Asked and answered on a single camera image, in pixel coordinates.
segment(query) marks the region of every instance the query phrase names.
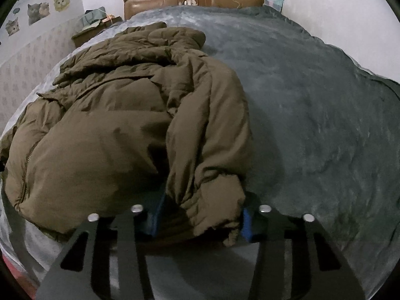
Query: red object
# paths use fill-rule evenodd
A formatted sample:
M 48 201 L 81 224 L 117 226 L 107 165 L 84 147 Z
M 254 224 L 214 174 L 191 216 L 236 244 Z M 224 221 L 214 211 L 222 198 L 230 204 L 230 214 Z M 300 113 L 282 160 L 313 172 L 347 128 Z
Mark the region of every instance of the red object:
M 3 255 L 4 263 L 6 264 L 7 268 L 11 272 L 12 276 L 15 280 L 19 283 L 19 285 L 24 289 L 24 291 L 28 294 L 28 296 L 35 300 L 36 295 L 36 287 L 34 287 L 29 280 L 25 277 L 23 273 L 18 271 L 10 262 L 9 260 Z

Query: jacket sleeve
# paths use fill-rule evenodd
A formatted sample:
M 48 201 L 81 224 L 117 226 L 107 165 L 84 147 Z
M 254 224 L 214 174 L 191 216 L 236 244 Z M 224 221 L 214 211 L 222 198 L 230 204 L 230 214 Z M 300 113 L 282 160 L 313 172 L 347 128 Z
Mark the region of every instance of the jacket sleeve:
M 186 218 L 166 217 L 160 237 L 183 240 L 209 228 L 225 228 L 229 236 L 224 243 L 232 245 L 251 159 L 247 100 L 236 73 L 222 62 L 202 57 L 188 64 L 195 91 L 181 99 L 166 139 L 166 194 Z
M 29 105 L 27 105 L 21 115 L 19 115 L 19 118 L 13 127 L 10 128 L 0 140 L 0 172 L 3 172 L 5 169 L 7 160 L 9 159 L 10 147 L 11 143 L 13 142 L 15 132 L 17 132 L 18 127 L 23 122 L 28 106 Z

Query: jacket zipper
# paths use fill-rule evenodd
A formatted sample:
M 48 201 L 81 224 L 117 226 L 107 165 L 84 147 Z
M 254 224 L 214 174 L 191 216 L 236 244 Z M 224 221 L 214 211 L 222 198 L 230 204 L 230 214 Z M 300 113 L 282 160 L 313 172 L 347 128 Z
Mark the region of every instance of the jacket zipper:
M 25 169 L 25 177 L 23 179 L 23 186 L 22 186 L 22 197 L 21 200 L 19 201 L 18 205 L 20 205 L 22 202 L 24 202 L 26 196 L 27 196 L 27 174 L 28 174 L 28 165 L 29 161 L 31 161 L 31 156 L 33 151 L 35 150 L 36 145 L 33 147 L 32 151 L 29 153 L 29 156 L 27 157 L 27 162 L 26 162 L 26 169 Z

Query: pillow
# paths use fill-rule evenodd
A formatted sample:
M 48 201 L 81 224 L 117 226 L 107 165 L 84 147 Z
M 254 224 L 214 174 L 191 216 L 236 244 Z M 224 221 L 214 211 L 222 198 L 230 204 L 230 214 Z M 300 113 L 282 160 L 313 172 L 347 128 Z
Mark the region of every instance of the pillow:
M 283 1 L 285 0 L 264 0 L 264 6 L 270 6 L 276 11 L 282 12 Z

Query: bed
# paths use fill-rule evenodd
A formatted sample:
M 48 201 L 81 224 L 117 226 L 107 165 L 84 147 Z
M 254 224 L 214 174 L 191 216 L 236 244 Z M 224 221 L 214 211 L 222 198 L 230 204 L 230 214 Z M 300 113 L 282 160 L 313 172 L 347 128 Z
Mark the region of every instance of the bed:
M 339 48 L 262 6 L 263 0 L 124 3 L 127 20 L 60 61 L 4 132 L 79 51 L 155 22 L 201 30 L 202 51 L 234 69 L 246 93 L 257 150 L 246 190 L 281 213 L 312 213 L 343 252 L 366 299 L 372 298 L 400 257 L 398 84 L 360 68 Z M 0 227 L 3 254 L 39 285 L 62 244 L 22 219 L 3 189 Z M 178 249 L 148 256 L 155 299 L 246 299 L 256 256 L 257 245 L 241 241 L 221 254 Z M 116 267 L 111 257 L 114 294 Z

